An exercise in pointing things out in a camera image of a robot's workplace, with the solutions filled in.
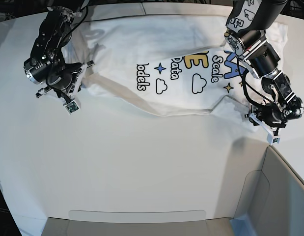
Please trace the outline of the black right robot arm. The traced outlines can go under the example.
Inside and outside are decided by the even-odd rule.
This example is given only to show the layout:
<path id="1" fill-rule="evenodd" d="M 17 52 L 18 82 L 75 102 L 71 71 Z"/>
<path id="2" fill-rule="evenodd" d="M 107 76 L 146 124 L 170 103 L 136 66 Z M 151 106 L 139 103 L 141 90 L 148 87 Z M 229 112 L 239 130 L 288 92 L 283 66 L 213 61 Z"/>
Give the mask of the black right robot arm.
<path id="1" fill-rule="evenodd" d="M 80 90 L 82 73 L 94 62 L 66 63 L 61 49 L 69 43 L 76 29 L 72 26 L 74 19 L 85 19 L 88 15 L 88 1 L 50 0 L 47 9 L 30 57 L 24 62 L 24 72 L 33 83 L 46 84 L 36 97 L 53 90 L 58 98 L 69 103 Z"/>

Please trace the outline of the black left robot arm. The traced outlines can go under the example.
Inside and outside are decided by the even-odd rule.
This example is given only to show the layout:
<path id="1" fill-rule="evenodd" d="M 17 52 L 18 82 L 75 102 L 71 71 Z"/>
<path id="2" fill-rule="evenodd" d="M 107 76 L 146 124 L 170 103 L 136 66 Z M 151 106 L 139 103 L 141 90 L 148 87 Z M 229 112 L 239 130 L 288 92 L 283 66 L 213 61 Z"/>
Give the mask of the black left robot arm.
<path id="1" fill-rule="evenodd" d="M 290 80 L 278 68 L 280 57 L 266 38 L 287 1 L 236 0 L 226 21 L 224 37 L 236 54 L 237 63 L 246 68 L 240 73 L 244 95 L 251 104 L 250 113 L 271 128 L 284 128 L 286 123 L 302 117 L 302 100 L 291 89 Z M 246 76 L 260 79 L 262 89 L 271 96 L 264 104 L 250 98 Z"/>

